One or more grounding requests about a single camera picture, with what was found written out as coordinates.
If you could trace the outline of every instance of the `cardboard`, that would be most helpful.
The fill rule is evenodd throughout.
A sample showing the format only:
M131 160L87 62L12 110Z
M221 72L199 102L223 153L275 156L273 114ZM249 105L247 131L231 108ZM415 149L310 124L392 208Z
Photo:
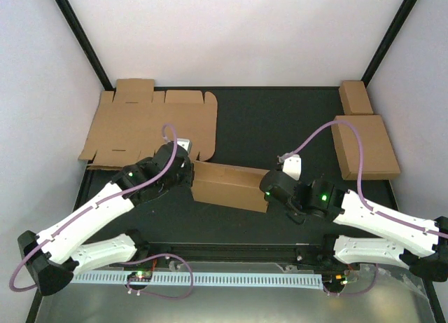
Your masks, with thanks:
M215 151L216 97L198 90L154 91L154 80L120 79L115 92L101 94L80 160L90 169L118 169L154 153L163 145L162 126L172 123L178 137L192 141L192 160L208 160ZM172 134L167 128L167 136Z
M372 115L373 110L362 81L343 81L339 87L345 115Z
M400 167L381 116L336 116L335 120L349 121L359 131L364 149L363 179L393 179L400 174ZM354 180L358 176L359 166L355 135L346 125L332 125L331 131L342 178Z
M193 198L197 202L266 212L267 202L260 190L267 170L195 162Z

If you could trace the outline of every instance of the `white perforated rail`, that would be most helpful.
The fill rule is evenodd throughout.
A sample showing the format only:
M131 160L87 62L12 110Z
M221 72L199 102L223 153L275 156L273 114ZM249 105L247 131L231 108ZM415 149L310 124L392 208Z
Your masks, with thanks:
M77 275L71 283L83 284L126 284L129 271L92 270ZM152 284L157 286L188 286L187 272L154 272L150 282L131 284ZM322 277L314 274L267 274L267 273L194 273L195 286L209 287L277 287L322 289Z

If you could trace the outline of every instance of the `white backdrop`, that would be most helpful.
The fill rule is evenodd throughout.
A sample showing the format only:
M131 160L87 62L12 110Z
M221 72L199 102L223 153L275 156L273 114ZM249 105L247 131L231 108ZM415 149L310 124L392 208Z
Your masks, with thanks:
M106 73L156 85L360 79L402 0L70 0Z
M419 0L368 86L386 121L402 174L400 211L448 217L448 5ZM434 283L448 319L448 283Z
M17 237L73 209L78 162L101 84L54 0L0 0L0 312L25 322L35 291L13 293ZM30 285L26 270L17 285Z

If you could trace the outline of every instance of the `black mat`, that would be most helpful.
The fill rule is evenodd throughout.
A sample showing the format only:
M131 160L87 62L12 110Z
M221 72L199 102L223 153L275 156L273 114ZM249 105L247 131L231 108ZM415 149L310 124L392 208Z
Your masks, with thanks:
M216 152L211 162L273 168L277 155L297 148L316 128L342 115L336 88L212 88L218 99ZM331 131L325 130L300 154L301 178L324 176L343 181ZM108 182L113 172L96 171L89 198ZM365 197L392 207L385 181L365 181ZM150 242L207 242L318 244L327 233L369 236L363 231L327 224L310 217L303 226L285 217L278 205L266 214L194 202L188 189L175 188L167 195L136 207L99 231L91 241L117 236L138 228Z

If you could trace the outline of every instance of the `flattened cardboard box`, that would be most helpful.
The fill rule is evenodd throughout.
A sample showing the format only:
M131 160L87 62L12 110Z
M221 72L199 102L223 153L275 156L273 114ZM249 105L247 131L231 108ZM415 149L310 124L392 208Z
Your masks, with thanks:
M216 97L198 90L154 91L154 80L120 79L116 92L101 94L80 160L90 169L117 169L154 153L164 144L161 130L172 123L177 136L192 141L192 160L215 152ZM167 136L172 134L167 128Z
M400 167L380 115L336 116L346 120L359 131L364 150L363 179L393 179ZM358 176L359 150L356 137L346 125L332 125L331 131L342 178L354 180Z
M267 202L260 190L267 170L195 162L193 198L198 202L266 212Z
M369 96L362 81L342 81L339 87L345 115L372 115Z

